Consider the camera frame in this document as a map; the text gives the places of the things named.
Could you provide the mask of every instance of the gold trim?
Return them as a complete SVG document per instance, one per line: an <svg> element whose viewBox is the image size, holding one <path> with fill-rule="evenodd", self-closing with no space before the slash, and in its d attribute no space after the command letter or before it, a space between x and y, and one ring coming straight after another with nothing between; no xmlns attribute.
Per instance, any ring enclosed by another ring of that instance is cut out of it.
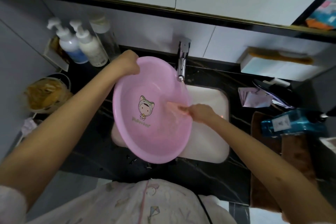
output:
<svg viewBox="0 0 336 224"><path fill-rule="evenodd" d="M336 38L336 31L326 31L326 30L321 30L321 29L314 29L314 28L294 26L294 25L283 26L283 25L268 24L264 22L243 20L243 19L238 19L238 18L225 17L225 16L212 15L212 14L197 13L193 11L186 11L186 10L180 10L180 9L175 9L175 8L136 3L136 2L130 2L130 1L122 1L122 0L96 0L96 1L110 2L110 3L116 3L116 4L122 4L122 5L131 5L131 6L135 6L139 8L150 8L150 9L156 9L156 10L167 11L167 12L177 12L179 14L196 15L196 16L201 16L203 18L209 18L209 19L220 19L220 20L226 20L226 21L231 21L231 22L246 23L246 24L251 24L251 25L256 25L256 26L266 26L266 27L272 27L272 28L278 28L278 29L293 30L296 32L304 32L304 33L309 33L309 34L323 35L326 37Z"/></svg>

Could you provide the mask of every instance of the pink plastic basin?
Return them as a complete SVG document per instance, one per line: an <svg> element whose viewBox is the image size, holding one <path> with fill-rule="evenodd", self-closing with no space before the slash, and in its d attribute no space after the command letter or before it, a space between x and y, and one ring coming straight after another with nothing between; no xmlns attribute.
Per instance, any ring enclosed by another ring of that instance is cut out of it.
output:
<svg viewBox="0 0 336 224"><path fill-rule="evenodd" d="M192 125L189 116L177 120L166 103L190 105L188 91L167 62L141 57L137 63L140 74L121 78L115 85L115 123L135 155L150 163L166 163L183 151Z"/></svg>

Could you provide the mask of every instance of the white sink basin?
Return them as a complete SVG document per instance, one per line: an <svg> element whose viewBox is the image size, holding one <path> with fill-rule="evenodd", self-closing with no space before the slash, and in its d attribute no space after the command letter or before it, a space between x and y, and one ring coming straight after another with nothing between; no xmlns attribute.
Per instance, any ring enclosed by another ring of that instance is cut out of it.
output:
<svg viewBox="0 0 336 224"><path fill-rule="evenodd" d="M187 89L193 104L210 105L218 115L229 120L229 100L221 91L190 85L187 85ZM116 145L127 147L116 124L113 125L111 137ZM221 163L228 157L229 150L229 145L211 128L193 122L189 141L179 157Z"/></svg>

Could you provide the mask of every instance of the sleeve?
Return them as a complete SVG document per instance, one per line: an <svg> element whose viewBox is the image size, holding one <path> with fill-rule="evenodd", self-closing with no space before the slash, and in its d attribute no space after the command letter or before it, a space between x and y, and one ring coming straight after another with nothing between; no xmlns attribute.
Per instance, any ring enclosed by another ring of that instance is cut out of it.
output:
<svg viewBox="0 0 336 224"><path fill-rule="evenodd" d="M26 199L19 191L0 185L0 223L21 224L26 221Z"/></svg>

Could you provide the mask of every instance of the faucet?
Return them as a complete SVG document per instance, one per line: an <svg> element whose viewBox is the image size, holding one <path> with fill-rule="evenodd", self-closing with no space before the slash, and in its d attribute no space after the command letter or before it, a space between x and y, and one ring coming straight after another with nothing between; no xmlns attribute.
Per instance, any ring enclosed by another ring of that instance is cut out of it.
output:
<svg viewBox="0 0 336 224"><path fill-rule="evenodd" d="M186 61L189 54L191 40L189 38L182 38L178 45L178 65L177 65L177 80L184 82L186 74Z"/></svg>

